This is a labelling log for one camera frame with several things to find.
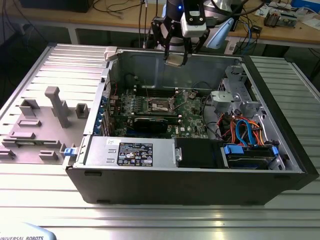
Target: blue cable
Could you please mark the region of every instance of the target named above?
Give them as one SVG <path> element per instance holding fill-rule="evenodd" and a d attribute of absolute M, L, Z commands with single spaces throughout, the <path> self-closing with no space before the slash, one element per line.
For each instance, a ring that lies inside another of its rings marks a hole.
<path fill-rule="evenodd" d="M 239 141 L 241 143 L 243 143 L 243 145 L 245 147 L 248 146 L 247 143 L 241 138 L 240 133 L 239 133 L 239 127 L 240 127 L 240 124 L 242 122 L 244 122 L 246 124 L 246 127 L 248 128 L 248 136 L 249 136 L 249 141 L 250 141 L 251 145 L 256 145 L 255 138 L 252 136 L 252 130 L 251 130 L 250 123 L 247 120 L 241 119 L 236 123 L 236 126 L 235 126 L 235 135 L 236 135 L 236 137 L 239 139 Z"/>
<path fill-rule="evenodd" d="M 239 22 L 243 23 L 247 28 L 248 28 L 248 34 L 249 34 L 249 40 L 248 40 L 248 44 L 246 45 L 246 47 L 244 48 L 244 51 L 243 51 L 243 55 L 246 53 L 246 51 L 248 50 L 248 47 L 249 47 L 249 44 L 250 44 L 250 40 L 251 40 L 251 30 L 250 30 L 250 27 L 247 23 L 245 23 L 244 21 L 240 21 Z"/>

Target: blue latch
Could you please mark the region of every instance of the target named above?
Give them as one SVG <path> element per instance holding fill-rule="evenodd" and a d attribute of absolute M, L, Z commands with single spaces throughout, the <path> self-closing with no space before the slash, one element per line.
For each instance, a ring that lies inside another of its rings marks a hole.
<path fill-rule="evenodd" d="M 66 157 L 73 157 L 73 156 L 76 156 L 77 155 L 77 147 L 70 147 L 70 148 L 66 148 L 65 150 L 64 150 L 64 155 L 66 156 Z"/>
<path fill-rule="evenodd" d="M 278 155 L 279 155 L 279 150 L 278 150 L 278 148 L 277 148 L 276 146 L 273 146 L 271 149 L 272 149 L 272 152 L 273 152 L 273 154 L 274 154 L 275 156 L 278 156 Z"/>
<path fill-rule="evenodd" d="M 103 114 L 104 111 L 105 111 L 105 110 L 104 110 L 102 107 L 99 107 L 99 110 L 98 110 L 99 114 Z"/>
<path fill-rule="evenodd" d="M 106 104 L 107 103 L 107 98 L 105 96 L 101 97 L 101 103 Z"/>
<path fill-rule="evenodd" d="M 224 148 L 224 153 L 226 155 L 228 154 L 244 154 L 244 149 L 242 146 L 239 146 L 239 145 L 226 145 Z"/>
<path fill-rule="evenodd" d="M 100 133 L 100 129 L 97 128 L 97 127 L 95 127 L 95 128 L 93 129 L 93 132 L 94 132 L 95 134 L 99 134 L 99 133 Z"/>

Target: motherboard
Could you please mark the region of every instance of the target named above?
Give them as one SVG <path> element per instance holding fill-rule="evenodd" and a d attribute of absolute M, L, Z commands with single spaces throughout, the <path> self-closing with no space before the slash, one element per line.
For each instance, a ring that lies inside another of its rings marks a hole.
<path fill-rule="evenodd" d="M 106 118 L 110 136 L 133 138 L 208 138 L 202 99 L 186 89 L 127 89 L 110 97 Z"/>

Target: power connector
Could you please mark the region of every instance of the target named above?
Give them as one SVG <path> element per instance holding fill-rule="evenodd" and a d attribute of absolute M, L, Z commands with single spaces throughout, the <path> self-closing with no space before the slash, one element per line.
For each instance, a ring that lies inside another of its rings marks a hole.
<path fill-rule="evenodd" d="M 253 26 L 250 28 L 250 30 L 251 30 L 252 33 L 260 34 L 261 31 L 262 31 L 262 27 L 257 26 L 257 25 L 253 25 Z"/>

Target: warning label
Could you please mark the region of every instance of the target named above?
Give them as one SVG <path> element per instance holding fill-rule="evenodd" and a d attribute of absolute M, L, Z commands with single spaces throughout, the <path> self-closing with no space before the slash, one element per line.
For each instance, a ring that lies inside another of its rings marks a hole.
<path fill-rule="evenodd" d="M 119 166 L 152 167 L 153 144 L 121 142 L 117 164 Z"/>

